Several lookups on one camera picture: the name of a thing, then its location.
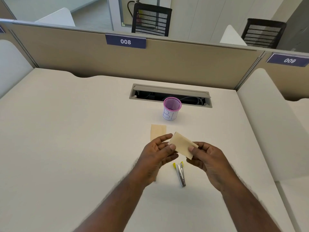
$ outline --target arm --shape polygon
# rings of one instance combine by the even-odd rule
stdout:
[[[187,162],[204,170],[211,184],[221,192],[238,232],[280,232],[261,203],[240,181],[223,152],[210,144],[196,142],[194,156]]]
[[[159,168],[175,160],[175,145],[163,143],[173,135],[160,136],[147,144],[132,171],[74,232],[123,231],[143,190],[151,184]]]

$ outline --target hand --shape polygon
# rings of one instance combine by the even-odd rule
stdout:
[[[176,146],[164,142],[172,138],[172,136],[172,134],[165,134],[155,138],[141,152],[141,156],[131,172],[145,184],[145,187],[156,180],[159,169],[164,164],[178,157],[177,152],[175,152]]]
[[[193,155],[187,162],[204,170],[211,184],[220,192],[226,184],[240,181],[223,152],[211,144],[194,142],[198,148],[189,147]]]

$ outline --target pink mesh pen holder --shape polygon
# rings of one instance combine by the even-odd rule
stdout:
[[[172,121],[177,117],[178,111],[181,108],[181,101],[178,98],[168,97],[164,99],[163,106],[163,118]]]

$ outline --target fingernail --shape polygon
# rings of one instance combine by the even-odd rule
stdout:
[[[170,148],[174,151],[174,150],[176,150],[176,146],[174,145],[174,144],[171,144],[170,145]]]

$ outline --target office chair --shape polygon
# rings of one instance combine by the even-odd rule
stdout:
[[[249,46],[276,49],[286,23],[265,19],[248,19],[241,38]]]
[[[135,3],[132,32],[158,36],[168,36],[172,9]]]

